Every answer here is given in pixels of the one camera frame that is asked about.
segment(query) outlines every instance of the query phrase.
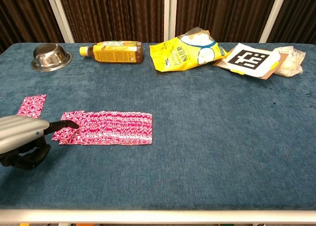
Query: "brown curtain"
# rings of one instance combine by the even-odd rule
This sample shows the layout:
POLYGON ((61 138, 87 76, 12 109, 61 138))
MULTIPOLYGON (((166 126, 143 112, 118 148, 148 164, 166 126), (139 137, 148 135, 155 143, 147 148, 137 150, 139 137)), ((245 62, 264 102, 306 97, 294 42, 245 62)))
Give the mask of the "brown curtain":
POLYGON ((258 42, 275 0, 177 0, 176 36, 194 27, 218 42, 258 42))
POLYGON ((76 42, 163 41, 164 0, 61 0, 76 42))
POLYGON ((48 0, 0 0, 0 53, 17 42, 64 42, 48 0))
POLYGON ((315 0, 284 0, 267 42, 316 45, 315 0))

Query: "small pink cloth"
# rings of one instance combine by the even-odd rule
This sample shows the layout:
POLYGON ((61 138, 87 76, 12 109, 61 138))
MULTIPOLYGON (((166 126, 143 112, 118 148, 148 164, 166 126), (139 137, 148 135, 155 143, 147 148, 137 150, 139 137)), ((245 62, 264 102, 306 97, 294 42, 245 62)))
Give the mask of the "small pink cloth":
POLYGON ((24 98, 17 115, 29 116, 33 118, 40 117, 43 110, 46 95, 27 96, 24 98))
POLYGON ((52 140, 59 144, 141 145, 152 144, 153 116, 141 112, 65 112, 61 120, 72 120, 79 129, 63 128, 52 140))

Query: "white pole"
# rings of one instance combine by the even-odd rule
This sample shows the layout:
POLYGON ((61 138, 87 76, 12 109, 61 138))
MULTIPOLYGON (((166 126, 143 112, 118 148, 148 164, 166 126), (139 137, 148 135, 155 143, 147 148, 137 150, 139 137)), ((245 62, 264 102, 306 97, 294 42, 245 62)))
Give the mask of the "white pole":
POLYGON ((170 39, 175 37, 176 33, 176 18, 177 18, 177 0, 171 0, 170 13, 170 39))
POLYGON ((50 6, 53 9, 59 29, 66 43, 74 43, 74 37, 71 32, 61 0, 49 0, 50 6))
POLYGON ((284 0, 275 0, 259 43, 266 43, 284 0))
POLYGON ((163 41, 169 40, 170 34, 170 0, 164 0, 163 41))

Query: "table edge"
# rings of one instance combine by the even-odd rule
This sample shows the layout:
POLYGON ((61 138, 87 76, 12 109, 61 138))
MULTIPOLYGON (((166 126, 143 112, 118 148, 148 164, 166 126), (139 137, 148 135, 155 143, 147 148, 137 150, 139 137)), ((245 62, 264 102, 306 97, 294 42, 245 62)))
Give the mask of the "table edge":
POLYGON ((1 224, 314 224, 316 211, 0 210, 1 224))

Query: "table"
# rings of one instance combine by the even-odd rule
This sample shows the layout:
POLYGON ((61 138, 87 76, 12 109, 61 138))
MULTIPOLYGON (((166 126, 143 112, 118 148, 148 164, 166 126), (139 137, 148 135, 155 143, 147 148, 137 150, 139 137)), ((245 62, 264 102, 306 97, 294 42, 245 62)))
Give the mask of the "table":
POLYGON ((159 73, 149 44, 138 65, 101 64, 79 55, 87 44, 62 44, 72 62, 42 73, 30 65, 38 45, 0 56, 0 116, 37 94, 47 94, 48 121, 74 110, 148 112, 153 144, 59 146, 49 135, 36 169, 1 168, 1 222, 316 222, 315 45, 294 44, 307 53, 303 74, 268 80, 211 64, 159 73))

